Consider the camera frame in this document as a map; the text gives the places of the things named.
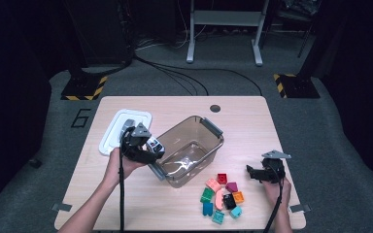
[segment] transparent plastic bin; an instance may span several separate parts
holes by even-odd
[[[200,116],[190,116],[157,140],[165,147],[165,154],[150,167],[176,188],[207,167],[223,144],[222,131]]]

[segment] white plastic lid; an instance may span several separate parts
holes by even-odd
[[[148,112],[127,109],[119,110],[115,114],[114,119],[111,121],[101,143],[99,144],[99,151],[102,154],[109,156],[114,148],[118,148],[120,146],[120,132],[128,119],[133,119],[135,121],[134,126],[142,122],[145,127],[150,129],[153,116]]]

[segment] table leg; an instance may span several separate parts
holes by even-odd
[[[262,33],[263,23],[265,21],[265,16],[266,16],[266,10],[268,8],[268,3],[269,3],[269,0],[265,0],[264,5],[262,7],[261,15],[259,16],[259,23],[258,23],[258,28],[256,30],[255,39],[251,40],[251,43],[253,45],[255,64],[257,66],[262,66],[262,57],[261,57],[261,52],[259,50],[259,45],[258,44],[259,44],[259,38],[261,37],[261,33]]]
[[[194,0],[190,0],[190,28],[189,28],[189,47],[187,49],[186,63],[193,62],[195,52],[195,20],[194,20]]]

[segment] small toy block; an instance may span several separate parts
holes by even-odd
[[[225,188],[229,192],[237,192],[238,191],[237,183],[227,183]]]
[[[205,187],[204,192],[201,196],[201,202],[211,202],[211,199],[214,195],[214,191],[211,188]]]
[[[211,202],[204,202],[202,204],[202,215],[211,216],[214,213],[214,204]]]
[[[218,180],[218,183],[220,184],[226,184],[227,183],[226,174],[218,173],[217,180]]]
[[[227,210],[232,210],[237,206],[232,194],[223,195],[223,204],[225,204]]]
[[[222,224],[223,216],[224,216],[224,213],[222,213],[221,211],[215,211],[214,216],[213,216],[213,222],[216,222],[217,224]]]
[[[218,183],[215,179],[212,179],[210,178],[207,182],[206,182],[207,186],[209,186],[212,190],[214,190],[214,192],[217,192],[218,190],[220,190],[220,183]]]
[[[235,203],[243,203],[244,202],[244,195],[241,191],[232,192],[232,196],[234,197]]]
[[[216,194],[215,194],[215,208],[217,208],[217,210],[222,210],[222,199],[223,199],[223,196],[222,196],[222,190],[219,190]]]
[[[241,207],[237,206],[229,214],[233,218],[237,218],[238,216],[240,216],[242,214],[242,209],[241,209]]]

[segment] plastic bin handle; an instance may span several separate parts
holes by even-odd
[[[151,170],[153,170],[153,173],[159,178],[160,181],[165,180],[165,174],[162,173],[156,163],[148,164],[148,166],[151,168]]]
[[[214,125],[210,120],[207,118],[201,118],[201,123],[209,130],[211,131],[217,138],[222,135],[222,130],[220,130],[216,125]]]

